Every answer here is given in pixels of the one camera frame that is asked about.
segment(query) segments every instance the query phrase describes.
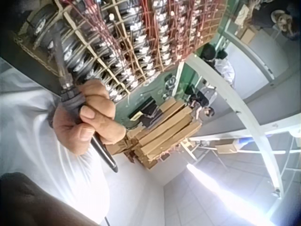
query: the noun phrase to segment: soldering iron handle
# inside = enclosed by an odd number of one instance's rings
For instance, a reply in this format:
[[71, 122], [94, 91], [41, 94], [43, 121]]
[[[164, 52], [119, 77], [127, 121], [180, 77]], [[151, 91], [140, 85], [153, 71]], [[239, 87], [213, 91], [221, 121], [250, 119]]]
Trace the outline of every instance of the soldering iron handle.
[[[81, 107], [86, 103], [86, 98], [78, 90], [77, 87], [73, 87], [70, 90], [67, 90], [62, 93], [62, 104], [63, 107], [71, 114], [76, 124], [82, 123], [82, 120], [79, 116], [79, 111]], [[111, 154], [108, 152], [106, 147], [101, 142], [98, 135], [94, 134], [91, 139], [91, 145], [102, 157], [102, 159], [109, 165], [109, 167], [115, 172], [118, 172], [117, 164], [112, 158]]]
[[69, 112], [76, 124], [82, 123], [79, 116], [81, 107], [86, 103], [86, 98], [81, 92], [74, 88], [62, 94], [63, 107]]

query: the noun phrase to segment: fingernail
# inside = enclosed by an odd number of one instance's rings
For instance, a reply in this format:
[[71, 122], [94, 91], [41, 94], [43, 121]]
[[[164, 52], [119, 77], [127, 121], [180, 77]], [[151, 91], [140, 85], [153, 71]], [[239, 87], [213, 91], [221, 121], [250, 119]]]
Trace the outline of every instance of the fingernail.
[[81, 107], [80, 114], [88, 119], [94, 119], [95, 117], [95, 112], [86, 105]]
[[82, 128], [79, 134], [79, 138], [81, 141], [88, 141], [92, 138], [94, 133], [95, 133], [94, 129]]

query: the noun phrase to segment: cable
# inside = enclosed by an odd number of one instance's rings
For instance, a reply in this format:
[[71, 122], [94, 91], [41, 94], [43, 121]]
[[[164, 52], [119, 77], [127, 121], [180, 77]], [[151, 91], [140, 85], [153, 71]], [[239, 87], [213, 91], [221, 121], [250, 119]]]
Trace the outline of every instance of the cable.
[[110, 223], [109, 223], [107, 217], [104, 217], [104, 220], [105, 220], [105, 222], [107, 223], [107, 225], [110, 226]]

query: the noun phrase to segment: finger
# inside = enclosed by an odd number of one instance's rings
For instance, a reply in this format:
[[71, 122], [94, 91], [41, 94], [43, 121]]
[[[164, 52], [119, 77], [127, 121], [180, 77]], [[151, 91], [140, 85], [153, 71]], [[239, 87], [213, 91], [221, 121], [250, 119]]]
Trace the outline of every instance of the finger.
[[109, 99], [109, 92], [98, 79], [87, 81], [84, 85], [79, 86], [79, 90], [84, 96], [102, 96]]
[[109, 99], [101, 96], [88, 96], [86, 97], [86, 103], [101, 114], [114, 119], [116, 107]]
[[82, 155], [88, 150], [95, 133], [93, 126], [86, 123], [73, 127], [60, 126], [55, 131], [61, 144], [76, 155]]
[[88, 106], [82, 106], [80, 118], [83, 122], [93, 126], [101, 137], [112, 144], [120, 141], [126, 134], [124, 126]]

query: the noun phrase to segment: white shirt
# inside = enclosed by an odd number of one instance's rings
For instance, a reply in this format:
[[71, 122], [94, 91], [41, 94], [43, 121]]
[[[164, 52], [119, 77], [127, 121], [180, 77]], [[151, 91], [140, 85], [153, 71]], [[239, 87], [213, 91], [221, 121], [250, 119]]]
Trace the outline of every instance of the white shirt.
[[56, 97], [17, 69], [0, 75], [0, 90], [0, 175], [24, 173], [100, 224], [110, 199], [98, 153], [75, 156], [59, 143], [47, 120]]
[[235, 71], [229, 62], [228, 59], [216, 59], [215, 60], [215, 68], [217, 71], [221, 73], [221, 76], [229, 83], [230, 86], [233, 87], [234, 78], [235, 78]]

